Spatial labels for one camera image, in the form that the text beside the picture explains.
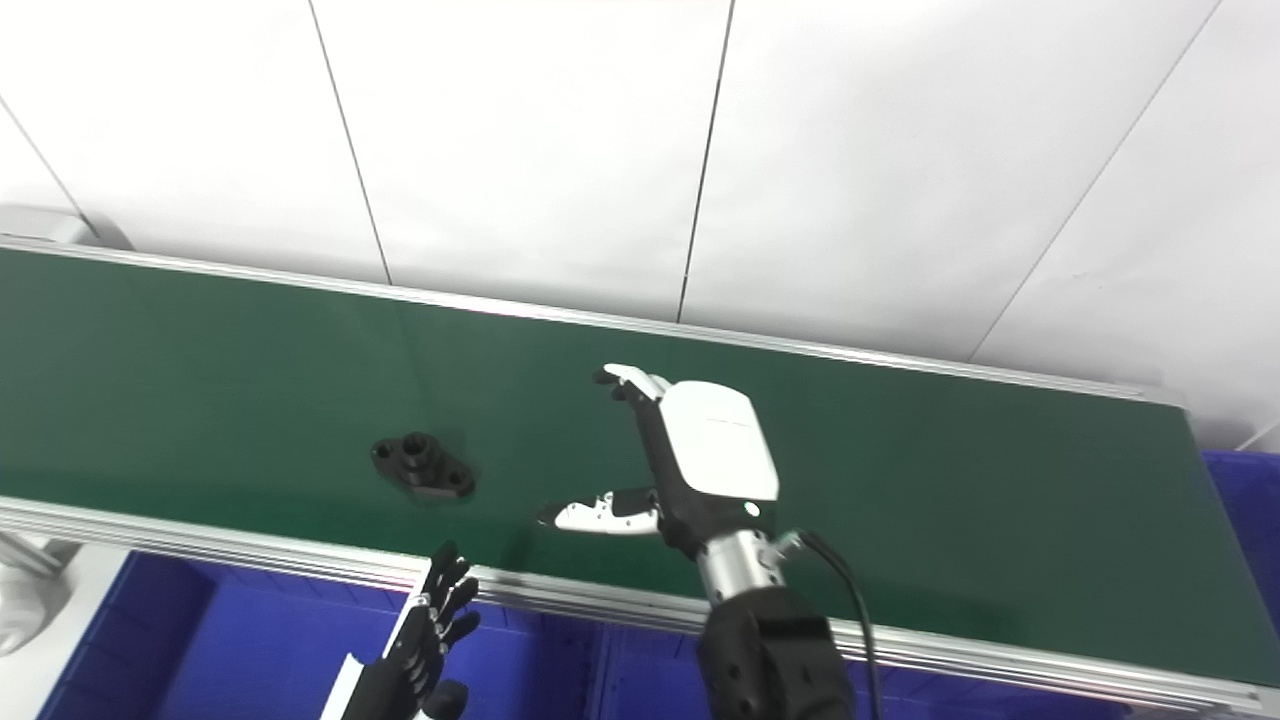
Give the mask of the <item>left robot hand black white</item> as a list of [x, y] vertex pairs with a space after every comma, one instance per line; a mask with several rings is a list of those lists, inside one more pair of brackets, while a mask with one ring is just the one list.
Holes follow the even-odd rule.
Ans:
[[321, 719], [460, 719], [466, 684], [444, 678], [456, 646], [481, 624], [467, 606], [479, 591], [471, 564], [452, 539], [431, 555], [410, 588], [383, 652], [344, 659]]

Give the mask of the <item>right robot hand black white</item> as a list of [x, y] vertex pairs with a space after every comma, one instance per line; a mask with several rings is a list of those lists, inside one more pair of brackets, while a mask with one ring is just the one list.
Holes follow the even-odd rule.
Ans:
[[780, 477], [751, 400], [705, 380], [668, 382], [618, 363], [593, 379], [635, 415], [650, 480], [550, 503], [543, 527], [599, 536], [659, 536], [695, 559], [741, 530], [769, 536]]

